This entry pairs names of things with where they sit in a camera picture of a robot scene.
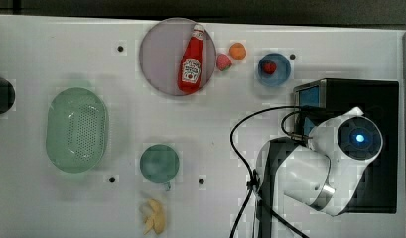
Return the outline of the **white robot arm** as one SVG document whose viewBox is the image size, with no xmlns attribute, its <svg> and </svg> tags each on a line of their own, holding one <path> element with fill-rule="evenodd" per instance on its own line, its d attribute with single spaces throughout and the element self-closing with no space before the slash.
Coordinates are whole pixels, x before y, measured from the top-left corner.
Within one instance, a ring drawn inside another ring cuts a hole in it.
<svg viewBox="0 0 406 238">
<path fill-rule="evenodd" d="M 255 168 L 253 237 L 303 235 L 283 218 L 285 196 L 329 216 L 341 214 L 382 148 L 378 126 L 358 107 L 314 126 L 300 141 L 280 137 L 266 142 Z"/>
</svg>

